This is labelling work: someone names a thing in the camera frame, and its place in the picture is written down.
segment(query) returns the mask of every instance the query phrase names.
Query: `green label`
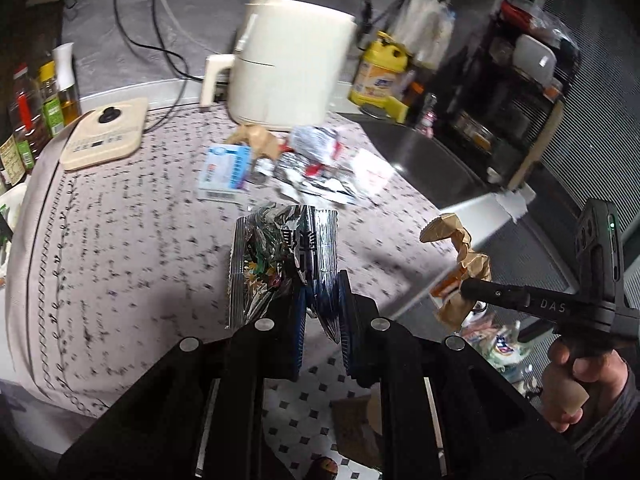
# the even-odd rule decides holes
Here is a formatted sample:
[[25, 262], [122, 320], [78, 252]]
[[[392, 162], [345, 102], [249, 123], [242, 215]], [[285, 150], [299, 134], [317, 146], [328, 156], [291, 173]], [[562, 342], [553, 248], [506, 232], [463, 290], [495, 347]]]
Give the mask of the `green label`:
[[65, 127], [65, 118], [62, 116], [62, 108], [60, 108], [60, 99], [54, 96], [44, 103], [42, 106], [44, 115], [47, 118], [47, 126], [51, 130], [51, 136], [55, 137]]
[[33, 168], [33, 165], [36, 163], [33, 160], [33, 153], [31, 153], [31, 147], [29, 146], [28, 141], [23, 140], [22, 142], [16, 142], [16, 146], [18, 146], [18, 153], [22, 157], [22, 163], [27, 170]]

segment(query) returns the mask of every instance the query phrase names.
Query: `tiled floor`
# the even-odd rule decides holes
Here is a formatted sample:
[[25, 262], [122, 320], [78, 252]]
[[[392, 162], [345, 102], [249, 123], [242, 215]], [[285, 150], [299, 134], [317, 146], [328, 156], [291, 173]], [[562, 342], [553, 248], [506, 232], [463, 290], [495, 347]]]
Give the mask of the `tiled floor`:
[[378, 471], [338, 453], [330, 407], [332, 400], [368, 393], [347, 377], [339, 353], [302, 371], [295, 383], [266, 380], [262, 428], [268, 446], [298, 480], [320, 456], [338, 464], [337, 480], [378, 480]]

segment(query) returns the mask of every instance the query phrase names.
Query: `yellow bottle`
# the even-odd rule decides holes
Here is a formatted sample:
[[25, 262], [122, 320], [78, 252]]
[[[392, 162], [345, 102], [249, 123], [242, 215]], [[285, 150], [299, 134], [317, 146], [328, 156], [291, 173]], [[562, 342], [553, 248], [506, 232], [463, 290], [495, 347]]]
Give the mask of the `yellow bottle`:
[[406, 69], [407, 62], [406, 52], [393, 43], [388, 34], [379, 32], [378, 38], [362, 55], [349, 99], [358, 106], [370, 103], [385, 107], [391, 87]]

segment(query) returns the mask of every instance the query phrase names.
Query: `air fryer handle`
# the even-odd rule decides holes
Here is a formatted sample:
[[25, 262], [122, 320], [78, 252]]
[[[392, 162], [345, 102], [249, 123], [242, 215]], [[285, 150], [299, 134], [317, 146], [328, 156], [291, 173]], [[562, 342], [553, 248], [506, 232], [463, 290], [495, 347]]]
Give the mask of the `air fryer handle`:
[[231, 68], [236, 61], [233, 54], [213, 54], [207, 56], [204, 64], [204, 80], [200, 91], [200, 106], [207, 107], [213, 104], [213, 96], [216, 92], [216, 79], [221, 70]]

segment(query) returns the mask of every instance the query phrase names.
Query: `kitchen scale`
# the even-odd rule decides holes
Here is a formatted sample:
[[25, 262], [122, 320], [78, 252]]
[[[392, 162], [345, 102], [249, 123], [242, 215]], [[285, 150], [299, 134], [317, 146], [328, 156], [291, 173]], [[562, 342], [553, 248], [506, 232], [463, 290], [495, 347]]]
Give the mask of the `kitchen scale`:
[[60, 155], [65, 171], [124, 158], [142, 142], [148, 99], [139, 97], [94, 110], [71, 133]]

